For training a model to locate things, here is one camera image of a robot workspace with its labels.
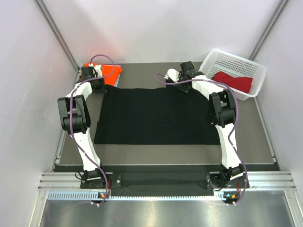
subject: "white laundry basket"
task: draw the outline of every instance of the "white laundry basket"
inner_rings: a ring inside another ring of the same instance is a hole
[[[236,97],[246,100],[256,97],[261,90],[266,69],[264,66],[236,55],[212,50],[202,63],[199,71],[203,72],[208,79],[213,78],[217,72],[225,72],[232,77],[252,77],[252,84],[249,93],[233,88]]]

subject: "folded black fabric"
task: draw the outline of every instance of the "folded black fabric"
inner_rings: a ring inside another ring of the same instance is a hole
[[[208,100],[194,89],[107,86],[94,143],[219,145],[220,140],[208,121]]]

